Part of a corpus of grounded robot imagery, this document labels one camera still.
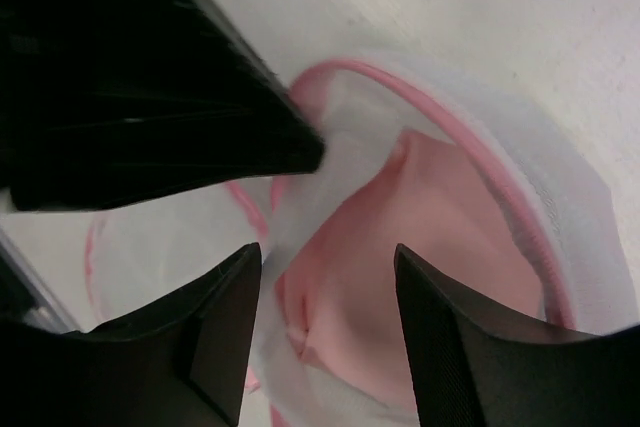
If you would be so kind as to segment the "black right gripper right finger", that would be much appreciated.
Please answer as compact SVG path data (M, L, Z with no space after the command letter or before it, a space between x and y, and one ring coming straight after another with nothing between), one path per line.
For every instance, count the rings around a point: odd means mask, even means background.
M404 245L394 267L420 425L638 425L638 327L594 336L546 323Z

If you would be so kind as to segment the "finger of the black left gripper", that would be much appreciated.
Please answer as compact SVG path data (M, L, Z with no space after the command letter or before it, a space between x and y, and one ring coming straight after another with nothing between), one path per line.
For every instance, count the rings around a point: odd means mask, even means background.
M1 0L1 191L106 210L324 154L214 0Z

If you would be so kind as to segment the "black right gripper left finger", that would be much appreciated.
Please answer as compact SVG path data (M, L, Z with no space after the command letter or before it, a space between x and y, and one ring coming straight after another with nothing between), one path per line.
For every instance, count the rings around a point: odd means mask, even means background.
M5 426L235 426L261 251L241 247L196 280L89 333L26 321L35 296L1 267Z

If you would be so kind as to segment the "white mesh laundry bag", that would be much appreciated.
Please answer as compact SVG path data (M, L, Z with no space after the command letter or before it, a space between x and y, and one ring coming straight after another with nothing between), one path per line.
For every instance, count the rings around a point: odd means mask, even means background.
M529 319L590 334L638 322L610 191L536 104L405 55L328 60L290 92L326 142L320 169L97 214L97 320L258 242L247 386L276 426L417 424L398 244Z

